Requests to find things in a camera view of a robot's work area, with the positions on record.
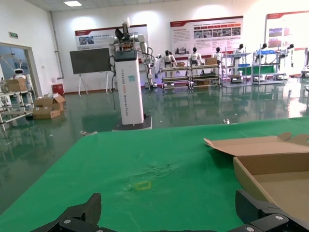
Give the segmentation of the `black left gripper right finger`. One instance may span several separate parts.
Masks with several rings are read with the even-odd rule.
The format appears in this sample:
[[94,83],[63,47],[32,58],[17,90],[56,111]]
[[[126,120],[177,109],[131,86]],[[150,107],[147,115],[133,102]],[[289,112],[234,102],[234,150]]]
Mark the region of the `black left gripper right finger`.
[[235,209],[243,225],[233,232],[307,232],[309,223],[295,218],[276,204],[256,200],[244,190],[235,193]]

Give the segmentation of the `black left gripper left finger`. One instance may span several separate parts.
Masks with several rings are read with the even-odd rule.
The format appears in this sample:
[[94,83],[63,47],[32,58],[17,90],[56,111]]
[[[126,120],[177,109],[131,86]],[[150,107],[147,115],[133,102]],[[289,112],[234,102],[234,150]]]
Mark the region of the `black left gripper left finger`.
[[101,194],[94,193],[85,203],[68,207],[57,219],[34,232],[97,232],[102,210]]

